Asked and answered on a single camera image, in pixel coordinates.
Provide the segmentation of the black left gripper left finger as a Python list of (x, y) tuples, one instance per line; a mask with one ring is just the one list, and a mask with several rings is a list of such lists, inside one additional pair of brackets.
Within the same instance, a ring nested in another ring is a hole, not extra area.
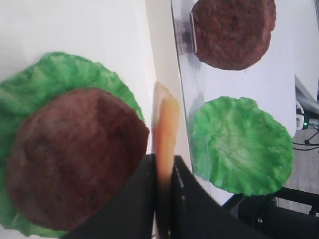
[(144, 155), (126, 185), (64, 239), (150, 239), (156, 202), (156, 158)]

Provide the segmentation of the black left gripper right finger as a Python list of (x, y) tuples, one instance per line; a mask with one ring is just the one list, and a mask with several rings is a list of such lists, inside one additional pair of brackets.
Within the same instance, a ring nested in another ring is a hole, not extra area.
[(172, 239), (265, 239), (233, 217), (197, 182), (180, 156), (174, 157), (170, 192)]

